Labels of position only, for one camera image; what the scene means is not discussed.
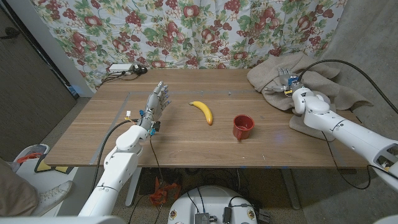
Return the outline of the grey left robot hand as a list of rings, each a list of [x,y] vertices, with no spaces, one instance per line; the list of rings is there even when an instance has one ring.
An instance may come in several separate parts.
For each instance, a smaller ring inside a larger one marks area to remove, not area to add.
[[[138,120],[138,126],[148,131],[151,129],[152,125],[160,119],[163,110],[171,102],[168,92],[168,85],[160,81],[147,99],[146,107],[143,110],[144,113]]]

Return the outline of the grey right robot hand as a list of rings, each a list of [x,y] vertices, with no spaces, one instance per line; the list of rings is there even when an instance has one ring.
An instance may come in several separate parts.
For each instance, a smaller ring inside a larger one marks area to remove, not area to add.
[[[304,85],[299,81],[299,76],[292,73],[291,69],[278,68],[278,77],[281,85],[264,87],[265,91],[284,93],[285,96],[291,97],[292,94],[299,88],[304,88]]]

